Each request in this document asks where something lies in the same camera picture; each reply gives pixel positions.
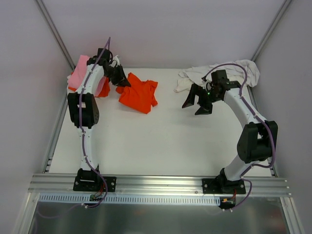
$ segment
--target white cloth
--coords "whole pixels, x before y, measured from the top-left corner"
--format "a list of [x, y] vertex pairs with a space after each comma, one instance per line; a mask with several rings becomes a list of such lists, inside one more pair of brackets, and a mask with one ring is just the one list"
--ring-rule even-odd
[[[259, 77], [260, 77], [260, 72], [256, 64], [253, 61], [245, 59], [245, 60], [237, 60], [234, 62], [225, 62], [225, 63], [236, 63], [238, 65], [243, 66], [247, 71], [246, 84], [251, 87], [254, 87], [257, 85]], [[176, 93], [179, 93], [183, 90], [190, 90], [191, 85], [193, 83], [196, 83], [199, 86], [205, 85], [205, 82], [203, 82], [201, 78], [216, 66], [218, 66], [218, 64], [202, 66], [202, 67], [192, 67], [192, 68], [180, 71], [179, 76], [181, 78], [178, 79], [177, 87], [174, 89], [174, 91]], [[237, 80], [241, 84], [243, 83], [244, 78], [245, 78], [244, 71], [240, 67], [234, 66], [234, 65], [226, 65], [226, 66], [219, 67], [216, 70], [222, 70], [222, 69], [226, 70], [229, 80], [231, 81]], [[211, 81], [211, 74], [207, 76], [207, 80]]]

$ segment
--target crumpled clothing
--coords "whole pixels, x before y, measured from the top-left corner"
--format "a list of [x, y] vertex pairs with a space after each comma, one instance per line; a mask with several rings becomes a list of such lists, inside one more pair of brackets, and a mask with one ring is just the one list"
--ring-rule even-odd
[[128, 74], [131, 87], [117, 87], [116, 92], [120, 95], [119, 102], [142, 113], [149, 113], [152, 106], [158, 102], [155, 99], [155, 90], [158, 82], [147, 80], [141, 81], [133, 73]]
[[[247, 82], [246, 84], [250, 87], [254, 87], [257, 85], [260, 72], [256, 66], [256, 64], [253, 61], [250, 60], [237, 60], [234, 62], [225, 62], [225, 63], [236, 63], [238, 65], [243, 66], [247, 71]], [[179, 76], [181, 78], [177, 81], [177, 87], [174, 89], [176, 93], [179, 93], [183, 90], [190, 90], [191, 85], [193, 83], [196, 83], [199, 86], [204, 86], [205, 83], [201, 79], [204, 75], [206, 75], [211, 69], [218, 66], [218, 64], [209, 65], [209, 66], [202, 66], [202, 67], [192, 67], [189, 69], [185, 69], [179, 72]], [[216, 70], [222, 70], [225, 69], [228, 79], [230, 81], [237, 80], [241, 84], [244, 81], [244, 71], [237, 66], [233, 65], [226, 65], [217, 68]], [[211, 81], [211, 74], [207, 76], [207, 80]]]
[[[89, 56], [87, 55], [80, 55], [77, 66], [72, 73], [72, 75], [68, 78], [68, 89], [72, 91], [76, 91], [78, 89], [82, 82], [84, 77], [87, 73], [87, 61], [89, 60]], [[108, 93], [110, 91], [109, 88], [109, 81], [106, 77], [103, 77], [100, 82], [98, 83], [97, 90], [95, 93], [96, 97], [106, 97], [108, 96]]]

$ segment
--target reflective metal surface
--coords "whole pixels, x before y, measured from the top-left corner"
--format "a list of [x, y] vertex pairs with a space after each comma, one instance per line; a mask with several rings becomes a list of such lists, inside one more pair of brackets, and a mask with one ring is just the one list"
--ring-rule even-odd
[[[43, 215], [73, 204], [39, 202]], [[118, 205], [77, 207], [57, 219], [34, 216], [30, 234], [287, 234], [279, 198], [249, 198], [230, 212], [211, 206]]]

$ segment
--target white wall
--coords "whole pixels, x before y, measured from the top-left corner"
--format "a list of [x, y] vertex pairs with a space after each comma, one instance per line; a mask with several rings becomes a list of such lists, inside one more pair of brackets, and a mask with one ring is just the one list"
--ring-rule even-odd
[[260, 111], [278, 124], [277, 169], [291, 183], [306, 233], [312, 230], [312, 1], [296, 0], [256, 64]]
[[75, 62], [109, 36], [126, 67], [251, 59], [284, 0], [44, 0]]
[[0, 228], [40, 172], [70, 70], [32, 0], [0, 3]]

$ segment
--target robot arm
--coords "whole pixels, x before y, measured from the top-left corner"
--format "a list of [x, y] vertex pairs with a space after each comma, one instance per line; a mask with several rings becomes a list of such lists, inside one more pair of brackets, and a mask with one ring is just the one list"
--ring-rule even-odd
[[[241, 188], [243, 181], [241, 177], [254, 164], [265, 161], [272, 156], [272, 149], [268, 132], [263, 124], [252, 114], [240, 97], [238, 81], [230, 81], [225, 70], [218, 70], [211, 74], [212, 82], [207, 82], [205, 88], [193, 84], [190, 93], [182, 108], [194, 105], [195, 96], [199, 96], [200, 108], [195, 115], [209, 115], [212, 113], [213, 102], [222, 100], [230, 106], [237, 116], [243, 132], [237, 144], [237, 155], [220, 174], [212, 180], [209, 187], [211, 193], [231, 194], [234, 190], [238, 194], [245, 194], [246, 190]], [[256, 113], [257, 117], [269, 127], [274, 144], [277, 138], [277, 124], [275, 121], [267, 121], [251, 103], [246, 101]]]
[[118, 57], [112, 58], [109, 50], [105, 49], [103, 52], [102, 50], [98, 49], [97, 55], [87, 61], [87, 72], [81, 86], [75, 93], [69, 93], [67, 96], [70, 118], [81, 140], [80, 169], [75, 179], [74, 191], [98, 191], [102, 183], [91, 169], [92, 167], [98, 171], [99, 168], [93, 139], [95, 125], [99, 120], [99, 111], [94, 97], [99, 82], [103, 77], [107, 77], [115, 86], [131, 86]]

